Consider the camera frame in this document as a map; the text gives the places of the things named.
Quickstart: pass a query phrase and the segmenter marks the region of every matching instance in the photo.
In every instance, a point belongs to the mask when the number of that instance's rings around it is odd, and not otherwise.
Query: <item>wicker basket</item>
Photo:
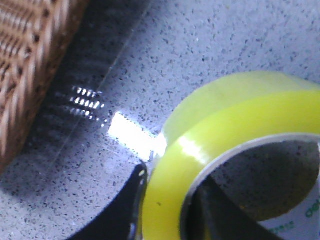
[[[89,0],[0,0],[0,173],[22,149]]]

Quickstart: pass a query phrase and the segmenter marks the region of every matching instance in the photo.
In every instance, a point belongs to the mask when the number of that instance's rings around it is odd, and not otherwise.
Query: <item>granite countertop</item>
[[[20,156],[0,239],[64,240],[122,189],[193,90],[244,71],[320,83],[317,0],[96,0]]]

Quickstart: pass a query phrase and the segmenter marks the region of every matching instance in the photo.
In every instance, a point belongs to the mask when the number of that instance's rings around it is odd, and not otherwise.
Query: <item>countertop surface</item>
[[[65,240],[122,189],[192,91],[281,71],[320,83],[317,0],[95,0],[20,156],[0,177],[0,239]]]

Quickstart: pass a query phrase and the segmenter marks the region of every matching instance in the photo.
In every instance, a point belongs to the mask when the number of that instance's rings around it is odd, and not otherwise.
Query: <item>clear packing tape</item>
[[[268,136],[320,136],[320,85],[279,72],[226,76],[187,97],[162,133],[167,148],[146,190],[142,232],[145,240],[180,240],[186,196],[220,156]]]

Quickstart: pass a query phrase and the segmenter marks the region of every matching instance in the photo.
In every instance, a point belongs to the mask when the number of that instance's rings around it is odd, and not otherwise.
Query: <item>yellow tape roll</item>
[[[145,240],[179,240],[186,195],[219,156],[280,134],[320,135],[320,87],[277,72],[223,77],[186,98],[163,128],[167,149],[142,210]]]

